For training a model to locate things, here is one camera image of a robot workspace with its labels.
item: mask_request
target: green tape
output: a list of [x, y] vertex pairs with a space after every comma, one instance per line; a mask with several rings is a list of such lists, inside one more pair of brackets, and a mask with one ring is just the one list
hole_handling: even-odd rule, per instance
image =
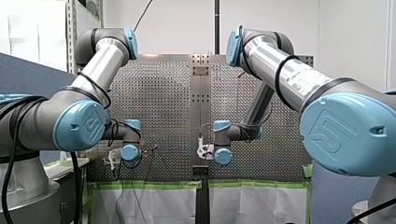
[[209, 187], [227, 189], [227, 188], [240, 188], [240, 187], [260, 187], [271, 189], [307, 189], [308, 186], [305, 182], [277, 182], [268, 180], [209, 180]]
[[93, 190], [101, 189], [200, 189], [201, 181], [180, 182], [148, 182], [142, 180], [128, 180], [120, 182], [89, 183]]
[[306, 189], [306, 215], [305, 222], [306, 224], [311, 223], [311, 183], [309, 182], [308, 188]]
[[311, 178], [312, 177], [312, 169], [313, 169], [312, 164], [306, 164], [303, 165], [303, 171], [304, 171], [304, 177], [305, 178]]

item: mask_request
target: perforated metal panel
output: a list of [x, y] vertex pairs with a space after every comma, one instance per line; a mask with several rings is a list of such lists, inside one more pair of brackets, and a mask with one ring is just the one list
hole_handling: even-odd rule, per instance
[[[140, 119], [141, 149], [151, 151], [132, 170], [122, 168], [122, 179], [191, 179], [190, 55], [141, 56], [118, 72], [111, 86], [111, 117]], [[112, 147], [101, 143], [89, 165], [90, 181], [113, 179], [103, 158]]]
[[[312, 57], [301, 59], [312, 65]], [[237, 78], [242, 70], [228, 66], [224, 56], [216, 55], [210, 56], [210, 73], [195, 76], [191, 60], [191, 55], [141, 55], [117, 74], [110, 92], [112, 118], [140, 119], [141, 149], [150, 151], [158, 146], [134, 171], [122, 168], [121, 179], [192, 179], [192, 165], [203, 162], [196, 155], [197, 130], [209, 121], [207, 114], [211, 122], [239, 122], [244, 117], [260, 82], [250, 75]], [[198, 106], [197, 93], [205, 97]], [[210, 178], [300, 181], [302, 165], [310, 163], [310, 158], [299, 139], [298, 119], [296, 112], [275, 97], [271, 118], [263, 125], [264, 137], [233, 143], [233, 163], [218, 167], [210, 162]], [[89, 181], [113, 179], [103, 158], [117, 147], [121, 147], [120, 141], [112, 147], [103, 142], [92, 151]]]
[[[303, 62], [313, 64], [310, 56]], [[222, 56], [212, 57], [211, 122], [229, 119], [239, 123], [245, 116], [260, 81], [232, 68]], [[210, 178], [253, 178], [298, 181], [303, 178], [302, 164], [310, 163], [299, 134], [299, 115], [288, 109], [277, 96], [271, 117], [263, 124], [263, 137], [250, 143], [233, 142], [233, 162], [219, 167], [210, 163]]]

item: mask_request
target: black cable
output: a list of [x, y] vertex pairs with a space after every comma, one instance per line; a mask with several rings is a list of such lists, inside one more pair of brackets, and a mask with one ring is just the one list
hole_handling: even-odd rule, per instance
[[139, 160], [137, 161], [137, 164], [133, 165], [133, 166], [128, 166], [125, 162], [125, 160], [121, 160], [122, 165], [125, 166], [127, 169], [133, 170], [134, 168], [136, 168], [137, 166], [139, 166], [140, 162], [142, 161], [142, 156], [140, 156]]
[[120, 211], [119, 211], [119, 201], [120, 201], [120, 199], [123, 197], [123, 191], [124, 191], [124, 187], [122, 186], [121, 195], [120, 195], [120, 197], [116, 200], [116, 212], [117, 212], [117, 216], [119, 217], [119, 221], [120, 221], [119, 223], [120, 223], [120, 224], [123, 223], [123, 220], [122, 220], [122, 216], [121, 216]]
[[121, 174], [121, 163], [119, 164], [119, 170], [117, 171], [117, 175], [115, 173], [116, 173], [116, 170], [113, 170], [114, 181], [119, 181], [120, 174]]
[[74, 216], [74, 224], [79, 223], [80, 211], [82, 206], [81, 200], [81, 172], [78, 168], [78, 159], [76, 156], [76, 152], [70, 152], [70, 156], [73, 162], [73, 170], [76, 182], [76, 207], [75, 207], [75, 216]]
[[283, 104], [285, 104], [288, 108], [294, 110], [291, 105], [289, 104], [288, 101], [286, 101], [285, 97], [283, 97], [282, 92], [280, 91], [280, 86], [279, 86], [279, 79], [280, 79], [280, 72], [282, 71], [283, 66], [285, 66], [285, 64], [289, 61], [289, 60], [300, 60], [299, 57], [297, 57], [296, 55], [289, 55], [285, 60], [283, 60], [280, 64], [279, 67], [276, 69], [276, 73], [275, 73], [275, 91], [277, 96], [279, 97], [279, 99], [283, 102]]
[[9, 213], [8, 210], [8, 204], [7, 204], [7, 189], [8, 189], [8, 183], [12, 175], [12, 169], [14, 167], [14, 161], [15, 161], [15, 155], [17, 152], [17, 147], [18, 147], [18, 141], [19, 141], [19, 133], [20, 133], [20, 128], [21, 128], [21, 123], [23, 121], [23, 118], [26, 116], [26, 114], [29, 112], [30, 109], [32, 109], [35, 105], [38, 103], [41, 103], [43, 101], [47, 100], [44, 97], [25, 97], [19, 101], [13, 102], [10, 105], [4, 107], [1, 110], [0, 113], [0, 120], [7, 114], [9, 113], [12, 109], [16, 108], [19, 105], [23, 105], [17, 109], [14, 110], [14, 113], [18, 114], [18, 119], [15, 121], [15, 130], [14, 130], [14, 138], [12, 139], [12, 148], [11, 148], [11, 154], [10, 154], [10, 159], [9, 159], [9, 164], [8, 168], [5, 174], [4, 178], [4, 183], [2, 187], [2, 196], [1, 196], [1, 201], [2, 201], [2, 207], [3, 207], [3, 215], [5, 217], [5, 220], [7, 224], [13, 224], [14, 222], [12, 221], [11, 214]]
[[146, 5], [145, 10], [143, 11], [142, 15], [140, 16], [139, 20], [136, 23], [136, 26], [134, 27], [134, 32], [136, 31], [137, 27], [139, 26], [140, 21], [142, 21], [143, 17], [145, 16], [146, 12], [148, 11], [149, 5], [151, 5], [151, 3], [152, 3], [152, 0], [150, 0], [148, 2], [148, 4]]
[[100, 87], [95, 81], [93, 81], [89, 76], [85, 75], [84, 73], [77, 72], [77, 75], [85, 77], [85, 79], [87, 79], [94, 87], [96, 87], [99, 91], [102, 92], [102, 94], [107, 99], [107, 105], [104, 106], [104, 109], [108, 109], [111, 106], [111, 99], [110, 99], [110, 96], [108, 96], [107, 92], [102, 87]]
[[389, 200], [387, 202], [381, 203], [381, 204], [377, 205], [376, 207], [371, 208], [371, 209], [369, 209], [369, 210], [367, 210], [367, 211], [365, 211], [365, 212], [353, 217], [352, 219], [350, 219], [348, 221], [347, 224], [358, 224], [362, 218], [368, 217], [372, 213], [376, 213], [376, 212], [378, 212], [378, 211], [380, 211], [380, 210], [382, 210], [382, 209], [384, 209], [386, 207], [389, 207], [391, 205], [394, 205], [394, 204], [396, 204], [396, 198], [391, 199], [391, 200]]
[[111, 119], [113, 122], [110, 123], [110, 125], [113, 125], [113, 127], [111, 127], [111, 137], [110, 139], [108, 139], [107, 142], [107, 146], [111, 147], [111, 145], [113, 145], [114, 140], [116, 140], [117, 135], [119, 135], [119, 125], [120, 123], [116, 120], [116, 119]]

